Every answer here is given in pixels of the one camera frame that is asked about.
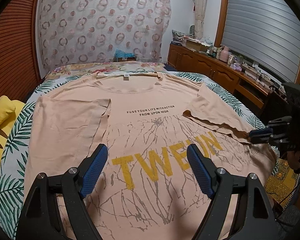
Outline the right hand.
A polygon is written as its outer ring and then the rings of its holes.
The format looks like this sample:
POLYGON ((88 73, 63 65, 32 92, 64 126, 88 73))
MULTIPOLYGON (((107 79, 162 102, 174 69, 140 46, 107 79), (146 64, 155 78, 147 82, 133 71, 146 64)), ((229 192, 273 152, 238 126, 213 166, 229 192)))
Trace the right hand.
POLYGON ((300 151, 287 152, 287 161, 294 173, 300 174, 300 151))

